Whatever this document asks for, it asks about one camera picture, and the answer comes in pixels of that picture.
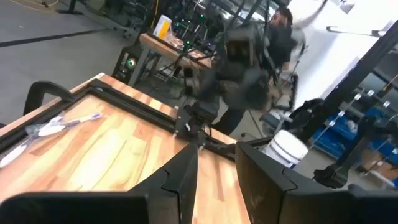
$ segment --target wooden workbench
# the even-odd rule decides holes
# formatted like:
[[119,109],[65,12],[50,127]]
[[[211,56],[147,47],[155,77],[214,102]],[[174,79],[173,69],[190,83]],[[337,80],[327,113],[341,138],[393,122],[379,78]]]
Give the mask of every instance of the wooden workbench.
[[[183,45],[183,41],[176,38],[176,37],[168,37],[169,39],[167,40],[168,43],[171,45],[177,47],[178,45]],[[176,60],[180,53],[176,52],[174,49],[166,46],[165,44],[159,42],[155,38],[149,36],[148,34],[141,34],[139,36],[140,43],[148,46],[152,50],[156,51],[157,53],[169,58],[170,60]],[[189,53],[189,56],[193,58],[199,58],[205,56],[203,53],[201,53],[199,50],[194,50],[193,52]],[[210,58],[204,58],[199,60],[200,63],[204,64],[206,67],[203,67],[202,65],[197,64],[193,60],[190,60],[186,57],[181,59],[180,65],[183,67],[195,67],[195,68],[211,68],[211,59]]]
[[[107,76],[95,78],[170,116],[175,109]],[[74,88],[86,85],[87,82]],[[0,129],[0,135],[56,103]],[[69,131],[37,140],[14,162],[0,170],[0,202],[31,191],[127,191],[176,155],[187,142],[94,96],[86,96],[65,114],[65,120],[102,112]],[[234,143],[216,130],[214,138]],[[193,223],[249,223],[236,167],[223,157],[202,150]]]

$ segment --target white bucket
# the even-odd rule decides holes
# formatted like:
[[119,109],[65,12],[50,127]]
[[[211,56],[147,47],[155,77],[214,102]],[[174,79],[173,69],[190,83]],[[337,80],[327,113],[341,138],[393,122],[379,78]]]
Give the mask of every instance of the white bucket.
[[169,17],[167,17],[165,15],[161,15],[159,18],[159,21],[157,22],[157,25],[155,27],[154,35],[163,39],[164,35],[165,35],[164,32],[168,31],[169,27],[171,26],[171,23],[172,23],[172,20]]
[[290,132],[280,130],[262,152],[286,167],[293,168],[307,155],[308,148]]

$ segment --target gray floor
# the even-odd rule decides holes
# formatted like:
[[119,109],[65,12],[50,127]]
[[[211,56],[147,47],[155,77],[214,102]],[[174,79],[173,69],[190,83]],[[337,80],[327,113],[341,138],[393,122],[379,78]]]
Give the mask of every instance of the gray floor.
[[[81,5],[78,5],[78,9],[84,10]],[[100,17],[90,16],[96,20],[103,20]],[[1,42],[93,30],[100,27],[97,22],[85,16],[59,14],[48,16],[15,6],[8,1],[0,1]],[[0,48],[0,67],[2,68],[0,122],[10,123],[22,115],[26,94],[33,82],[49,80],[65,88],[72,88],[99,72],[110,74],[121,48],[129,43],[131,42],[123,39],[121,35],[109,31]],[[226,106],[221,104],[220,115],[224,111],[226,111]],[[258,120],[260,113],[254,111],[253,116],[255,120]],[[231,136],[241,139],[243,132],[250,133],[256,138],[260,137],[248,112]],[[328,156],[318,151],[310,151],[295,170],[307,177],[312,177],[315,169],[323,169],[332,162],[333,159]],[[349,182],[359,184],[365,189],[377,189],[377,186],[360,178],[355,172],[350,173]]]
[[[67,9],[58,3],[56,9]],[[85,16],[43,13],[8,0],[0,1],[0,42],[104,28]]]
[[22,115],[33,82],[47,80],[70,89],[100,72],[112,74],[127,44],[108,31],[0,48],[0,122]]

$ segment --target wooden table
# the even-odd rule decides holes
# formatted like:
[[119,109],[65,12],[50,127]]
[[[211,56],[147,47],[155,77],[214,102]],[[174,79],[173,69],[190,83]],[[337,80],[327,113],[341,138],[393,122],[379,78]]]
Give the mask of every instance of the wooden table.
[[[131,74],[131,78],[129,80],[129,86],[134,86],[137,82],[138,77],[141,75],[141,70],[145,66],[145,61],[146,58],[148,57],[148,54],[150,51],[156,52],[169,60],[176,60],[178,56],[180,55],[179,52],[175,51],[175,49],[161,43],[157,39],[151,37],[148,34],[141,34],[139,36],[140,43],[142,45],[143,51],[141,53],[141,56],[137,62],[137,65]],[[168,43],[171,45],[177,47],[178,45],[183,45],[182,40],[176,38],[176,37],[168,37],[167,40]],[[199,58],[199,57],[204,57],[205,54],[201,53],[198,50],[194,50],[193,52],[189,53],[189,56],[193,58]],[[152,68],[156,68],[157,62],[159,59],[157,59],[156,62],[154,62],[154,65],[152,65]],[[198,69],[209,69],[211,68],[211,59],[210,58],[204,58],[199,60],[199,62],[202,64],[198,64],[194,62],[193,60],[190,60],[187,57],[183,57],[180,61],[180,66],[182,67],[193,67],[193,68],[198,68]]]
[[[171,59],[175,60],[178,58],[180,53],[176,52],[174,49],[170,48],[169,46],[159,42],[155,38],[149,36],[148,34],[141,34],[139,36],[140,43],[144,46],[148,46],[151,49],[155,50],[157,53]],[[172,36],[167,37],[167,41],[169,44],[173,45],[174,47],[178,47],[180,45],[183,45],[183,41]],[[199,50],[194,50],[193,52],[189,53],[189,56],[193,58],[200,58],[204,57],[205,54],[200,52]],[[204,64],[204,66],[197,64],[193,60],[190,60],[189,58],[184,57],[181,59],[180,65],[183,67],[195,67],[195,68],[211,68],[211,59],[210,58],[204,58],[199,60],[200,63]]]
[[[94,78],[141,102],[175,116],[175,109],[105,75]],[[86,85],[85,82],[74,88]],[[0,129],[0,135],[46,110],[55,99]],[[35,191],[126,191],[150,176],[187,142],[94,96],[86,96],[65,114],[65,120],[102,112],[69,131],[37,140],[14,162],[0,170],[0,202]],[[214,138],[234,143],[216,130]],[[233,162],[203,150],[193,223],[249,223]]]

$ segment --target wire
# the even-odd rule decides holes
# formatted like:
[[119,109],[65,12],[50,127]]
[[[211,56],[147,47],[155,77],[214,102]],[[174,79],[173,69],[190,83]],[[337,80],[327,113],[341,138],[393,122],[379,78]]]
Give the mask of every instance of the wire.
[[152,21],[152,25],[151,25],[152,28],[154,27],[154,23],[155,23],[155,20],[156,20],[156,16],[157,16],[157,6],[158,6],[158,5],[159,5],[159,0],[156,0],[155,17],[154,17],[154,20]]

